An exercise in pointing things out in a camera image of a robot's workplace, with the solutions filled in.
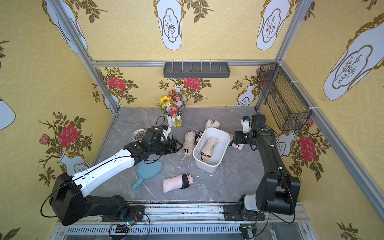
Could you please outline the cream umbrella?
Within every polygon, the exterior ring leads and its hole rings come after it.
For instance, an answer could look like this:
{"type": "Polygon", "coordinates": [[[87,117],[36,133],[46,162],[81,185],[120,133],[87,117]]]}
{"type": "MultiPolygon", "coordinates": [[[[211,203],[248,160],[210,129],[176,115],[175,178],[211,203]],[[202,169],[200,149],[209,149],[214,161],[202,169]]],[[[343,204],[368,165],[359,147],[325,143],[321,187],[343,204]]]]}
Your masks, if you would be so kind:
{"type": "Polygon", "coordinates": [[[185,141],[182,147],[184,156],[181,159],[181,163],[186,159],[186,157],[193,155],[193,150],[195,148],[195,137],[196,133],[194,131],[189,131],[185,134],[185,141]]]}

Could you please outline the pink umbrella front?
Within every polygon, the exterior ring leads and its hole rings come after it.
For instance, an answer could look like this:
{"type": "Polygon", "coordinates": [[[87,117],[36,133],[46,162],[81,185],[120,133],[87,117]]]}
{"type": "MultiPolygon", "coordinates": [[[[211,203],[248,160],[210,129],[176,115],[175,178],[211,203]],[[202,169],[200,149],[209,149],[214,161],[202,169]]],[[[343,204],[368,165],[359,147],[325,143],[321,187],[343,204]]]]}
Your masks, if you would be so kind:
{"type": "Polygon", "coordinates": [[[194,183],[192,175],[182,174],[163,180],[163,192],[167,193],[176,189],[186,189],[194,183]]]}

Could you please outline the white plastic storage box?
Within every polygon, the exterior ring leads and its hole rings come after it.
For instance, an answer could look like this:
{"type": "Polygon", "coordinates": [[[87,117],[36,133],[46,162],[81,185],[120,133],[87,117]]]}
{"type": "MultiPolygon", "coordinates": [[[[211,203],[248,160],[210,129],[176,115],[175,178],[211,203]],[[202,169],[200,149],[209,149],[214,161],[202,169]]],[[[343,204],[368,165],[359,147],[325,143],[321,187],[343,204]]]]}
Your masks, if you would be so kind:
{"type": "Polygon", "coordinates": [[[230,141],[228,133],[215,128],[206,129],[193,150],[197,167],[214,173],[221,164],[230,141]]]}

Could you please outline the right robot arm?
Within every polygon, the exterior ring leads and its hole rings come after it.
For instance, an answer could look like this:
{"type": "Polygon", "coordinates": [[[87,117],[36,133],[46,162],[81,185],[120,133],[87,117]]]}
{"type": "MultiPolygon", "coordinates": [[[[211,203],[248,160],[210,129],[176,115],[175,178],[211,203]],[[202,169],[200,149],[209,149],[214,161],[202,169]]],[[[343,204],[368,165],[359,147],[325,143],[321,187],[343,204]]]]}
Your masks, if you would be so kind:
{"type": "Polygon", "coordinates": [[[241,219],[268,212],[277,215],[296,215],[296,204],[301,182],[285,167],[278,151],[275,133],[265,127],[248,132],[236,131],[230,145],[249,145],[260,153],[264,176],[254,195],[243,195],[238,201],[237,213],[241,219]]]}

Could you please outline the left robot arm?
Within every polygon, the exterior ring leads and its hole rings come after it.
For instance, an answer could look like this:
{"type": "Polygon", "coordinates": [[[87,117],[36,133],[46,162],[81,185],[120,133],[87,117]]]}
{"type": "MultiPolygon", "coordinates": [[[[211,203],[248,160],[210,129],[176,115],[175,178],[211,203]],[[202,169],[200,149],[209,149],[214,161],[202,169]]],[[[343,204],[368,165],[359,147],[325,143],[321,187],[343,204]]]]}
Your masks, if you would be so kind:
{"type": "Polygon", "coordinates": [[[71,176],[68,173],[58,176],[48,197],[49,204],[64,226],[90,216],[108,216],[123,221],[132,210],[122,196],[97,197],[90,193],[118,173],[147,161],[151,155],[161,157],[174,154],[182,147],[183,144],[176,139],[148,146],[144,142],[131,142],[112,157],[85,171],[71,176]]]}

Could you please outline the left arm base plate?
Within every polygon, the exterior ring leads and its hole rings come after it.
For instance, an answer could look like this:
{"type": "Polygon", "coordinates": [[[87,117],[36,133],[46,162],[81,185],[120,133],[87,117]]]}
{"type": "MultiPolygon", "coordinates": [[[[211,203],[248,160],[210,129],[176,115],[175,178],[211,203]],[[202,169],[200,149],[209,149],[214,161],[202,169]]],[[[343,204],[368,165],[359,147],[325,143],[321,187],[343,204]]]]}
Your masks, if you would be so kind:
{"type": "Polygon", "coordinates": [[[133,205],[124,208],[121,213],[116,215],[102,216],[102,222],[142,222],[145,213],[145,206],[143,205],[133,205]]]}

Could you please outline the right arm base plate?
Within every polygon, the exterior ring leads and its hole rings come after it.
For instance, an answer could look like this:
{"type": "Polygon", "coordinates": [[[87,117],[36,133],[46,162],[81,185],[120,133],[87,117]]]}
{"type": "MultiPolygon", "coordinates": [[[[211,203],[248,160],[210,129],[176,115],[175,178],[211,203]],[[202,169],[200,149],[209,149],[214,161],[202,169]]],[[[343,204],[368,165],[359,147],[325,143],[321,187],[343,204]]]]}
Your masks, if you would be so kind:
{"type": "Polygon", "coordinates": [[[248,211],[242,209],[239,204],[223,205],[221,213],[224,215],[225,221],[264,221],[265,214],[261,212],[248,211]]]}

